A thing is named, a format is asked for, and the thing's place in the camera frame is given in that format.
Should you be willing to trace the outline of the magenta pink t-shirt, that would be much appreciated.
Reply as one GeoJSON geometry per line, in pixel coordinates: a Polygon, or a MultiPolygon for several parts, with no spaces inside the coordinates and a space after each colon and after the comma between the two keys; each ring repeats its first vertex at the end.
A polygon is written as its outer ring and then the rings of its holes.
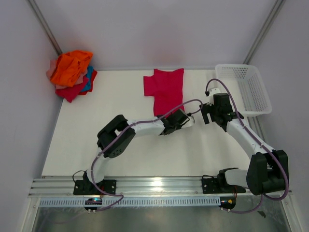
{"type": "Polygon", "coordinates": [[[154,116],[166,114],[183,103],[184,69],[162,71],[154,69],[152,76],[143,77],[144,96],[154,97],[154,116]]]}

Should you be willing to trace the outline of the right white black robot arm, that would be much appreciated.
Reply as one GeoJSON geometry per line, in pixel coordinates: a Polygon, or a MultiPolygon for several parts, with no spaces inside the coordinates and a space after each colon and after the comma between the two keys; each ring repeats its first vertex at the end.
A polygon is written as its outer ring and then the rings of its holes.
{"type": "Polygon", "coordinates": [[[209,94],[210,102],[202,105],[205,124],[215,122],[233,137],[250,159],[246,170],[228,168],[219,171],[217,188],[227,192],[233,186],[249,189],[254,195],[288,191],[288,157],[283,150],[267,145],[251,128],[243,115],[232,108],[227,93],[209,94]]]}

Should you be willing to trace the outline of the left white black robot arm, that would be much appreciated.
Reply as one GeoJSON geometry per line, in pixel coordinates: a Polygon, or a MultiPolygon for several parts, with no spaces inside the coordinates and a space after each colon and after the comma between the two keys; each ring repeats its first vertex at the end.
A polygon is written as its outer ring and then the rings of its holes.
{"type": "Polygon", "coordinates": [[[191,127],[195,119],[182,109],[167,116],[155,116],[144,120],[128,120],[117,115],[97,134],[97,146],[100,152],[83,175],[85,191],[96,194],[100,191],[108,163],[124,153],[134,138],[156,135],[163,136],[191,127]]]}

